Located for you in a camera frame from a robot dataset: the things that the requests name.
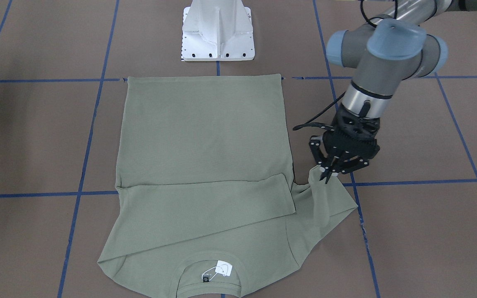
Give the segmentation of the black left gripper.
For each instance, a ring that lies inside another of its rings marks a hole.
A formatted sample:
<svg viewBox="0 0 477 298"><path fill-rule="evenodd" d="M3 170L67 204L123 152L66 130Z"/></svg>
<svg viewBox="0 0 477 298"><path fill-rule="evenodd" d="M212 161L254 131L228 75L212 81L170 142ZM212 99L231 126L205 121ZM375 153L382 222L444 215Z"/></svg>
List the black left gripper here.
<svg viewBox="0 0 477 298"><path fill-rule="evenodd" d="M336 174L349 174L369 166L380 150L376 139L380 118L360 117L340 105L331 126L323 137L309 139L313 159L323 168L325 184Z"/></svg>

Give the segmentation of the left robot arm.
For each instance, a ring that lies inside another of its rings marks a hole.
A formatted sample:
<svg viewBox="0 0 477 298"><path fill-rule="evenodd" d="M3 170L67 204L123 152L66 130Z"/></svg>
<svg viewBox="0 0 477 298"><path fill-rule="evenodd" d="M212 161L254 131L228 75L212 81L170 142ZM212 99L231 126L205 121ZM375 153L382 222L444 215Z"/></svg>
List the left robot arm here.
<svg viewBox="0 0 477 298"><path fill-rule="evenodd" d="M319 180L328 183L369 165L379 152L376 139L385 112L401 81L429 76L448 58L446 42L428 34L421 24L445 12L477 12L477 0L396 0L394 6L368 17L353 31L335 32L326 56L335 65L355 69L331 124L315 117L304 127L324 130L309 144L318 166Z"/></svg>

